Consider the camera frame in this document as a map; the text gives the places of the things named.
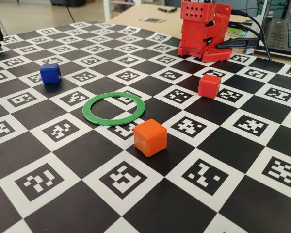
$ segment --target laptop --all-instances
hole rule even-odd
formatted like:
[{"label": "laptop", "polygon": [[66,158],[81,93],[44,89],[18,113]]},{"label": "laptop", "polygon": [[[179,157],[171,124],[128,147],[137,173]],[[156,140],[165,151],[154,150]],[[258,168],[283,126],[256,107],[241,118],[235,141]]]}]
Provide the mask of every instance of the laptop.
[{"label": "laptop", "polygon": [[[272,54],[291,57],[291,21],[269,17],[271,4],[272,0],[265,0],[260,17],[267,45]],[[255,50],[265,52],[264,45],[260,42]]]}]

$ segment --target red cube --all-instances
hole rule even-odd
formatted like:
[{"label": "red cube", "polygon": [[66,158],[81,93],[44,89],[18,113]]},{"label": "red cube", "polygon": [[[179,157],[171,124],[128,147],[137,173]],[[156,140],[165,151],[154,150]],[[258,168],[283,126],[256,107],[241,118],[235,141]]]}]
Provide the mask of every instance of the red cube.
[{"label": "red cube", "polygon": [[205,74],[198,85],[198,95],[214,99],[220,88],[221,78]]}]

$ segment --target floor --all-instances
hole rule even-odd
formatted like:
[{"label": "floor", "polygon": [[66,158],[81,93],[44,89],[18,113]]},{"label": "floor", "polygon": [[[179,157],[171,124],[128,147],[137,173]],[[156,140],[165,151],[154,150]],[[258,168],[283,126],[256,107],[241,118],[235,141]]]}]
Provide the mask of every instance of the floor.
[{"label": "floor", "polygon": [[[102,0],[70,7],[70,11],[76,22],[105,21]],[[67,9],[62,6],[24,3],[0,3],[0,19],[8,35],[72,23]]]}]

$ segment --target table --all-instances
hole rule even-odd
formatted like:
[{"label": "table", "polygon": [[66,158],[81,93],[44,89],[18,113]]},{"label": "table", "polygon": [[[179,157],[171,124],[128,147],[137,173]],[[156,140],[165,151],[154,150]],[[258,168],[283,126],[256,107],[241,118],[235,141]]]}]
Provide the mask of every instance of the table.
[{"label": "table", "polygon": [[[121,25],[127,25],[127,26],[130,25],[130,26],[147,29],[147,30],[161,32],[161,33],[172,35],[176,38],[181,39],[182,20],[180,19],[180,8],[178,8],[178,10],[173,13],[165,13],[162,11],[158,11],[157,8],[158,8],[157,6],[149,5],[149,4],[136,5],[129,8],[128,10],[126,10],[125,12],[111,19],[108,22],[117,23]],[[151,23],[151,22],[140,21],[140,19],[145,18],[145,17],[164,19],[165,22]],[[244,22],[246,20],[248,20],[248,18],[246,17],[231,15],[231,21]],[[233,35],[226,34],[225,40],[228,40],[229,38],[235,38],[235,37]],[[233,52],[245,53],[245,51],[242,49],[233,49]],[[265,53],[255,52],[254,55],[256,57],[267,59],[267,56]],[[291,58],[289,57],[278,56],[278,55],[272,54],[272,59],[276,62],[281,62],[281,63],[291,65]]]}]

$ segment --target blue cube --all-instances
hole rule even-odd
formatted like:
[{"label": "blue cube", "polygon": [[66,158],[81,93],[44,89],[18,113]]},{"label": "blue cube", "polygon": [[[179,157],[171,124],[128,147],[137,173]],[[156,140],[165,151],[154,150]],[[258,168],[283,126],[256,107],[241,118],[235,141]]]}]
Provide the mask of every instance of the blue cube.
[{"label": "blue cube", "polygon": [[57,63],[43,64],[40,74],[44,84],[59,83],[62,76]]}]

